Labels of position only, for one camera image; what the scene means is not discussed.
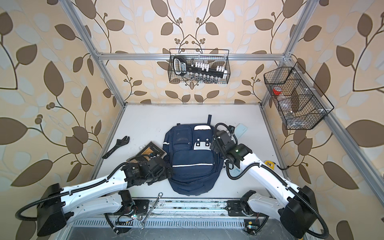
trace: wire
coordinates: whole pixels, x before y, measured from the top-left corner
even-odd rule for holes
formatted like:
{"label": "wire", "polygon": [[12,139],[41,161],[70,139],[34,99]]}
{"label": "wire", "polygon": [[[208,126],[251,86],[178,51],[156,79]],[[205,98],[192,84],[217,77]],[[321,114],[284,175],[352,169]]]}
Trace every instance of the wire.
{"label": "wire", "polygon": [[282,179],[277,173],[275,173],[267,165],[260,164],[258,162],[251,163],[236,177],[231,176],[231,174],[229,173],[228,161],[225,162],[225,165],[227,166],[227,175],[232,180],[237,180],[237,179],[241,178],[251,167],[255,167],[255,166],[262,167],[265,170],[269,171],[275,178],[277,178],[283,184],[284,187],[286,187],[286,189],[291,191],[316,216],[316,218],[319,220],[319,222],[320,222],[320,224],[324,230],[324,232],[322,234],[319,234],[319,233],[315,233],[315,232],[308,229],[307,233],[311,234],[314,237],[321,238],[321,239],[325,239],[329,236],[328,226],[327,226],[326,222],[324,221],[324,219],[321,217],[321,215],[312,207],[312,205],[309,202],[307,202],[301,195],[299,195],[292,187],[288,186],[288,183],[286,183],[284,181],[284,179]]}
{"label": "wire", "polygon": [[[128,162],[131,161],[132,159],[135,159],[137,157],[140,157],[140,156],[147,156],[147,157],[150,157],[148,154],[141,154],[141,155],[138,155],[138,156],[134,156],[130,159],[128,159]],[[105,182],[107,182],[116,172],[117,170],[119,170],[122,166],[124,165],[127,165],[128,162],[122,162],[120,163],[112,172],[111,174],[109,174],[107,176],[107,179],[103,179],[97,183],[94,183],[94,184],[91,184],[91,185],[88,185],[88,186],[85,186],[85,187],[81,187],[79,189],[75,189],[75,190],[72,190],[71,192],[70,191],[67,191],[67,192],[62,192],[62,193],[59,193],[59,194],[55,194],[55,195],[52,195],[52,196],[49,196],[49,197],[46,197],[46,198],[43,198],[43,199],[40,199],[40,200],[37,200],[37,201],[34,201],[28,205],[25,205],[24,207],[20,208],[16,213],[15,213],[15,217],[19,220],[22,220],[22,221],[37,221],[37,217],[26,217],[26,216],[23,216],[22,213],[27,210],[28,208],[31,208],[33,206],[36,206],[36,205],[39,205],[41,203],[44,203],[44,202],[47,202],[47,201],[50,201],[50,200],[53,200],[53,199],[58,199],[59,197],[63,197],[63,196],[66,196],[66,195],[69,195],[69,194],[74,194],[74,193],[77,193],[77,192],[81,192],[81,191],[84,191],[84,190],[88,190],[88,189],[91,189],[91,188],[94,188],[94,187],[97,187]]]}

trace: tape measure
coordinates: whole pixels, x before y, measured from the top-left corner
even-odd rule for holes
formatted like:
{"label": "tape measure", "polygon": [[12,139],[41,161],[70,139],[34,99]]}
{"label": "tape measure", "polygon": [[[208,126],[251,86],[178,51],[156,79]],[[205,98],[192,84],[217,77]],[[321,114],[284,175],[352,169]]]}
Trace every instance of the tape measure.
{"label": "tape measure", "polygon": [[271,161],[265,161],[265,165],[269,166],[272,170],[275,168],[275,164]]}

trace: floral wallpaper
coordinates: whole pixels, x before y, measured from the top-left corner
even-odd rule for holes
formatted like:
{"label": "floral wallpaper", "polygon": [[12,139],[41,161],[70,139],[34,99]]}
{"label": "floral wallpaper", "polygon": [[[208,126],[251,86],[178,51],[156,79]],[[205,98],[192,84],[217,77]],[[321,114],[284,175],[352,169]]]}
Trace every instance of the floral wallpaper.
{"label": "floral wallpaper", "polygon": [[[292,55],[381,174],[383,10],[382,1],[320,0]],[[381,239],[384,209],[326,123],[288,131],[272,101],[265,109],[293,182],[316,194],[329,239]]]}
{"label": "floral wallpaper", "polygon": [[99,52],[283,53],[304,0],[73,0]]}
{"label": "floral wallpaper", "polygon": [[[286,130],[274,104],[265,110],[292,181],[315,192],[327,239],[381,239],[384,209],[326,123]],[[316,221],[315,231],[321,230]]]}
{"label": "floral wallpaper", "polygon": [[120,107],[58,1],[0,1],[0,23],[2,238],[36,239],[15,212],[87,181]]}
{"label": "floral wallpaper", "polygon": [[320,1],[293,54],[382,176],[383,19],[383,1]]}

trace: combination wrench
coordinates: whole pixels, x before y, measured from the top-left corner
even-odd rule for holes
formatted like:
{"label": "combination wrench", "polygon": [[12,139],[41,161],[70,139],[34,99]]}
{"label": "combination wrench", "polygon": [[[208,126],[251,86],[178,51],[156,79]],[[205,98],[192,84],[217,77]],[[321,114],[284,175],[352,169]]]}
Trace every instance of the combination wrench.
{"label": "combination wrench", "polygon": [[159,203],[159,200],[160,198],[163,196],[163,193],[162,192],[159,192],[159,195],[157,196],[156,198],[156,201],[155,203],[153,203],[153,206],[152,208],[149,210],[149,212],[147,213],[147,215],[145,216],[144,220],[139,224],[139,227],[142,227],[141,230],[143,230],[145,228],[145,224],[149,218],[149,216],[151,215],[151,213],[153,212],[153,210],[155,209],[156,205]]}

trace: wire basket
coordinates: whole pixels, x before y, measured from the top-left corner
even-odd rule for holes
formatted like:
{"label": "wire basket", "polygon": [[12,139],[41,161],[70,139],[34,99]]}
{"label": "wire basket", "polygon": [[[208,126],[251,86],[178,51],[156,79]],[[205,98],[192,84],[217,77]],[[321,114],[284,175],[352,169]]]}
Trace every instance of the wire basket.
{"label": "wire basket", "polygon": [[[314,82],[309,87],[295,67],[280,67],[264,74],[265,86],[287,130],[313,129],[334,108]],[[324,106],[315,96],[318,91],[332,107]]]}
{"label": "wire basket", "polygon": [[176,84],[183,81],[194,84],[228,84],[231,75],[229,50],[171,48],[169,54],[170,83]]}

